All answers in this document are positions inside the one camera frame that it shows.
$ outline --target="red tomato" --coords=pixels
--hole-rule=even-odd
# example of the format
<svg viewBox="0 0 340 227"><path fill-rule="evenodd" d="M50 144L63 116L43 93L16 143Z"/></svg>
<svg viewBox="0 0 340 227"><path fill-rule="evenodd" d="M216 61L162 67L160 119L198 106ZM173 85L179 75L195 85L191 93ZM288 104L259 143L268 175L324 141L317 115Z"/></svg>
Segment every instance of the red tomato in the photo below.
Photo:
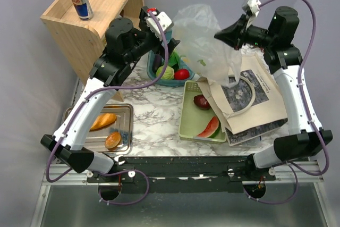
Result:
<svg viewBox="0 0 340 227"><path fill-rule="evenodd" d="M175 72L175 80L185 80L189 78L190 72L187 69L178 69Z"/></svg>

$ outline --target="bread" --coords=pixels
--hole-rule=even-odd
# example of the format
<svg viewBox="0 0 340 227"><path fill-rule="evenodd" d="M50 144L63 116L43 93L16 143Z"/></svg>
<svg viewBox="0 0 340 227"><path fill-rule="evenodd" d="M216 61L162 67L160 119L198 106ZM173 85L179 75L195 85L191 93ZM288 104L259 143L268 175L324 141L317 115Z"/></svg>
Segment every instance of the bread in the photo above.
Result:
<svg viewBox="0 0 340 227"><path fill-rule="evenodd" d="M102 127L108 126L114 123L116 119L117 116L115 114L102 114L96 118L95 122L92 124L90 131L98 130Z"/></svg>
<svg viewBox="0 0 340 227"><path fill-rule="evenodd" d="M119 132L111 133L105 140L105 147L109 150L115 149L115 147L121 142L122 136Z"/></svg>

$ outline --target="marble countertop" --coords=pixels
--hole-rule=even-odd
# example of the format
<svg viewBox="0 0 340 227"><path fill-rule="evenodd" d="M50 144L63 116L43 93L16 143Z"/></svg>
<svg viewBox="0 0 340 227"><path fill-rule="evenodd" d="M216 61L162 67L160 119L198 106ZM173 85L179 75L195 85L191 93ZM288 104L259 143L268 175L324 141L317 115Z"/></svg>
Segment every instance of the marble countertop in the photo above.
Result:
<svg viewBox="0 0 340 227"><path fill-rule="evenodd" d="M246 48L244 53L255 50ZM141 58L125 85L150 81L147 58ZM179 124L184 87L154 85L145 89L124 91L125 103L134 108L133 141L130 156L231 156L249 155L269 147L276 137L288 134L288 125L273 131L251 145L208 144L179 138Z"/></svg>

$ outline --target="cabbage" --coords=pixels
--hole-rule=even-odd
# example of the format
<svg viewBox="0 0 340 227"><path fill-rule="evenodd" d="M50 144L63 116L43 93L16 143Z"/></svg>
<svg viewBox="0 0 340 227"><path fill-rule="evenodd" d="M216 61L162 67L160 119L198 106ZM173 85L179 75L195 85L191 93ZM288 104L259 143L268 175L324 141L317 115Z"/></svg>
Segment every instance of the cabbage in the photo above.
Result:
<svg viewBox="0 0 340 227"><path fill-rule="evenodd" d="M160 73L162 72L162 69L163 69L164 66L160 66L158 69L157 69L157 72L156 72L156 77L158 77L160 75ZM175 70L170 67L170 66L167 66L166 67L166 70L165 70L165 73L163 74L163 76L161 77L162 80L173 80L175 77Z"/></svg>

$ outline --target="gray floor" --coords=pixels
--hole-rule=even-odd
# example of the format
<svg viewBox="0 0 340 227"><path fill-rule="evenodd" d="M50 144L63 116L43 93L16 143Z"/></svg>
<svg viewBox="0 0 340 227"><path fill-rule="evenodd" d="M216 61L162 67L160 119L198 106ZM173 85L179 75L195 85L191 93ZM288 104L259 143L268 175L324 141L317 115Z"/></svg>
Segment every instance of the gray floor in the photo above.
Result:
<svg viewBox="0 0 340 227"><path fill-rule="evenodd" d="M264 198L282 200L292 184L270 184ZM121 201L139 195L121 195ZM149 194L133 206L99 203L96 187L53 186L42 226L54 227L220 227L326 226L313 184L300 185L297 197L284 205L255 203L244 194Z"/></svg>

